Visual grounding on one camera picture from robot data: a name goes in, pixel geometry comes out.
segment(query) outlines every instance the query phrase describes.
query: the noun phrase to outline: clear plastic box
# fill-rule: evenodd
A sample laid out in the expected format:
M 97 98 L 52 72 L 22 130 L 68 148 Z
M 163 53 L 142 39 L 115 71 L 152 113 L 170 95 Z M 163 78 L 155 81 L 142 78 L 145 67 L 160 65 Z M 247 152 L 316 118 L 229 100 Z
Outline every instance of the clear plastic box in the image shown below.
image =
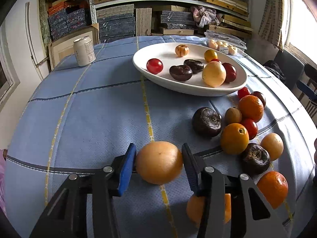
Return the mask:
M 207 38 L 207 46 L 225 55 L 243 56 L 244 51 L 247 49 L 247 44 L 235 36 L 211 30 L 207 30 L 204 34 Z M 223 44 L 224 46 L 219 45 L 221 43 L 217 45 L 213 44 L 218 41 L 225 43 Z

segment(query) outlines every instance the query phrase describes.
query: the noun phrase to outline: white oval plate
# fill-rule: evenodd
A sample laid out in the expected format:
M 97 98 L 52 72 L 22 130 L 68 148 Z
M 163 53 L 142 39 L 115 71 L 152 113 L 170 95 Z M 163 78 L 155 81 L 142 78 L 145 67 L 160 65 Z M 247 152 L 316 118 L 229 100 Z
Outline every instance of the white oval plate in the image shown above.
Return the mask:
M 185 94 L 196 96 L 223 96 L 231 94 L 239 89 L 242 89 L 247 82 L 247 74 L 245 70 L 232 58 L 217 52 L 218 59 L 224 63 L 231 63 L 237 71 L 237 78 L 231 83 L 224 83 L 221 86 L 214 88 L 206 85 L 202 80 L 202 73 L 194 74 L 188 81 L 180 82 L 172 78 L 169 69 L 173 65 L 182 65 L 186 59 L 194 59 L 207 64 L 203 54 L 208 47 L 186 44 L 189 47 L 189 54 L 184 57 L 178 57 L 175 54 L 175 47 L 183 43 L 160 43 L 144 47 L 137 51 L 133 56 L 133 64 L 145 77 L 152 82 Z M 163 63 L 163 71 L 155 75 L 146 69 L 146 63 L 151 58 L 157 58 Z

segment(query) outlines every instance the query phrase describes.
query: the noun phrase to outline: blue tablecloth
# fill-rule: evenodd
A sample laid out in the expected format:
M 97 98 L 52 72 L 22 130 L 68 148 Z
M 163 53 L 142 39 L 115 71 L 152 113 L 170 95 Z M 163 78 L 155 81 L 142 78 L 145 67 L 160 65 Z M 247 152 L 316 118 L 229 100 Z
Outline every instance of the blue tablecloth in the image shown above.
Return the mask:
M 122 155 L 131 142 L 138 150 L 151 139 L 169 141 L 179 148 L 187 142 L 193 153 L 200 152 L 223 174 L 238 176 L 242 172 L 236 156 L 221 152 L 219 137 L 202 139 L 191 127 L 191 118 L 200 107 L 212 107 L 224 116 L 237 104 L 236 93 L 223 97 L 177 93 L 143 80 L 133 66 L 137 50 L 162 42 L 206 45 L 204 38 L 180 36 L 134 37 L 99 44 L 95 46 L 94 63 L 77 67 L 73 55 L 66 57 L 37 87 L 15 130 L 5 176 L 7 215 L 22 237 L 28 237 L 68 174 L 93 174 Z M 296 237 L 315 209 L 312 178 L 316 127 L 276 77 L 247 55 L 233 58 L 248 74 L 247 87 L 262 92 L 267 99 L 253 142 L 260 142 L 270 132 L 283 139 L 284 153 L 269 171 L 274 168 L 288 181 L 288 197 L 276 212 L 290 237 Z M 163 201 L 165 195 L 168 203 Z M 196 237 L 197 229 L 185 211 L 191 195 L 184 170 L 160 187 L 133 174 L 128 191 L 114 199 L 121 236 Z M 89 237 L 91 214 L 88 197 Z

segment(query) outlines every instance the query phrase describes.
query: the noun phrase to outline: metal bolt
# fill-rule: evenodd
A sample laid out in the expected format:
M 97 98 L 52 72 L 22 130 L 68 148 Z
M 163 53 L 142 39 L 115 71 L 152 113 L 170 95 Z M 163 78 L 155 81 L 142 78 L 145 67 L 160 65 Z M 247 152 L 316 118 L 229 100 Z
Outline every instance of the metal bolt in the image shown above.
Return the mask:
M 103 171 L 104 171 L 105 173 L 110 173 L 110 172 L 112 172 L 112 170 L 113 170 L 112 166 L 105 166 L 105 167 L 103 168 Z
M 207 173 L 213 173 L 215 171 L 215 169 L 212 166 L 206 166 L 205 167 L 205 171 Z
M 242 180 L 244 180 L 244 181 L 246 181 L 246 180 L 249 179 L 248 175 L 246 175 L 246 174 L 240 174 L 240 178 L 241 178 Z
M 77 177 L 78 177 L 77 174 L 71 174 L 68 178 L 73 181 L 73 180 L 76 180 Z

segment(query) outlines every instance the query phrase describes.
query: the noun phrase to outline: dark red tomato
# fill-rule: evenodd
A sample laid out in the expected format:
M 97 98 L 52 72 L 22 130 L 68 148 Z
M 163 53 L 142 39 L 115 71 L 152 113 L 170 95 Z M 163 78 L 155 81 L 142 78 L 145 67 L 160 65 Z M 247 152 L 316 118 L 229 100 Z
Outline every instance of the dark red tomato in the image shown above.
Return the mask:
M 221 61 L 219 59 L 212 59 L 211 62 L 212 61 L 219 62 L 221 64 Z
M 159 59 L 153 58 L 147 61 L 146 68 L 150 73 L 158 74 L 163 70 L 163 63 Z
M 224 62 L 222 64 L 226 70 L 226 79 L 224 80 L 227 83 L 233 82 L 237 77 L 236 68 L 232 64 Z
M 262 101 L 263 107 L 265 107 L 266 105 L 266 99 L 265 96 L 259 92 L 259 91 L 254 91 L 251 93 L 252 96 L 256 96 L 257 98 L 259 98 Z
M 239 99 L 250 95 L 250 90 L 247 87 L 243 87 L 242 89 L 238 90 L 238 97 Z
M 247 129 L 249 133 L 249 140 L 252 140 L 256 137 L 258 128 L 255 121 L 252 119 L 243 119 L 240 124 L 242 124 Z

